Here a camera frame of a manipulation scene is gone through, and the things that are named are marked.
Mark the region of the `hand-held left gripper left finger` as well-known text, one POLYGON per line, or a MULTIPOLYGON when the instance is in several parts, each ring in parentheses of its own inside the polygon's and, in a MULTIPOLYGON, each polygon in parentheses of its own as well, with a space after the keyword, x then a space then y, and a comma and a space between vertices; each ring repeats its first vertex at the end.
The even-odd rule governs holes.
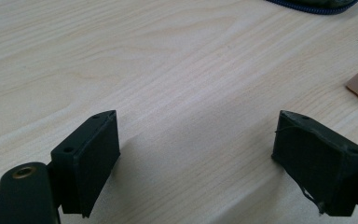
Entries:
POLYGON ((89 217, 120 156, 117 112, 91 116, 50 153, 56 199, 65 214, 89 217))

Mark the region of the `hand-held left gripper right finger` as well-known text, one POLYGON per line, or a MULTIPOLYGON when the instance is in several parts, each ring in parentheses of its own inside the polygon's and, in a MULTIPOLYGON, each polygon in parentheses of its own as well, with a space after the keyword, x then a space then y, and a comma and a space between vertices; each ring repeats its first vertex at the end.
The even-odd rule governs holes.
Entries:
POLYGON ((358 206, 358 145, 322 123, 281 111, 272 159, 320 213, 349 217, 358 206))

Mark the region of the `dark blue ribbed fabric item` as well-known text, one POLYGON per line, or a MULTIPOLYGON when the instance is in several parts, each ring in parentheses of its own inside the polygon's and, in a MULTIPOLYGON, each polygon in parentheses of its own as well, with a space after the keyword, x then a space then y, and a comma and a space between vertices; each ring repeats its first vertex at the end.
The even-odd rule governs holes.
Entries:
POLYGON ((294 10, 316 14, 337 15, 358 3, 358 0, 267 0, 294 10))

